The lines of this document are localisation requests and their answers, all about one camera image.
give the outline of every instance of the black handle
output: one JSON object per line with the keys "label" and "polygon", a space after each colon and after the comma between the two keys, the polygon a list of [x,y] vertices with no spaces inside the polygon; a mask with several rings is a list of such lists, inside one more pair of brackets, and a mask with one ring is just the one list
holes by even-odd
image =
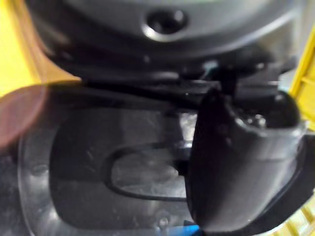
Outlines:
{"label": "black handle", "polygon": [[206,232],[231,232],[256,219],[293,173],[304,132],[297,106],[284,92],[268,111],[244,111],[208,94],[186,183],[194,221]]}

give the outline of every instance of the yellow plastic part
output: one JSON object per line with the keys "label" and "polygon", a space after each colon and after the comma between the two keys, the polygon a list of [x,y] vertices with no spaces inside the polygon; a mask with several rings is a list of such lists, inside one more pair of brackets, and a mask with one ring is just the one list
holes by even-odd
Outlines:
{"label": "yellow plastic part", "polygon": [[22,0],[0,0],[0,96],[34,84],[75,80],[40,51]]}
{"label": "yellow plastic part", "polygon": [[[0,0],[0,96],[20,87],[55,81],[79,81],[50,62],[22,0]],[[315,28],[306,45],[290,93],[315,130]],[[264,236],[315,236],[315,197],[272,233]]]}
{"label": "yellow plastic part", "polygon": [[303,118],[315,130],[315,27],[304,49],[290,94],[297,101]]}

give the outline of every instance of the black plastic part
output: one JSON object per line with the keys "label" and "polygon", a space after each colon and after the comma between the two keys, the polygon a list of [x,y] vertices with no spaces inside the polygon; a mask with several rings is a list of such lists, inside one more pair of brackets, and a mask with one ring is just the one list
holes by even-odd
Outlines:
{"label": "black plastic part", "polygon": [[[285,62],[294,42],[288,35],[294,35],[299,3],[248,2],[27,0],[26,4],[53,62],[83,80],[121,84],[173,80],[187,68],[199,71],[213,60],[235,67]],[[150,14],[177,10],[189,20],[179,39],[157,42],[145,36],[142,27]],[[171,25],[174,31],[186,23]]]}
{"label": "black plastic part", "polygon": [[254,221],[293,176],[305,132],[293,99],[281,99],[256,127],[224,97],[210,93],[195,128],[187,178],[194,221],[206,232],[237,231]]}

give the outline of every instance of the blue light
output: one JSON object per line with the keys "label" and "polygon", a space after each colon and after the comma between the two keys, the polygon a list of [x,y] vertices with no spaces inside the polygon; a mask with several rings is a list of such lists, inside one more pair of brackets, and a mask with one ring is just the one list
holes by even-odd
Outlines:
{"label": "blue light", "polygon": [[166,230],[166,236],[192,236],[199,230],[197,225],[172,227]]}

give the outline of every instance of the circular hole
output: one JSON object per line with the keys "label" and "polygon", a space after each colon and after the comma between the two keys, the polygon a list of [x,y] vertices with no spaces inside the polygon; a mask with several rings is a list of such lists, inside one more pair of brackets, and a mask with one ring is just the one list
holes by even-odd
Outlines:
{"label": "circular hole", "polygon": [[187,25],[186,15],[180,11],[158,11],[149,15],[148,26],[160,34],[173,34]]}

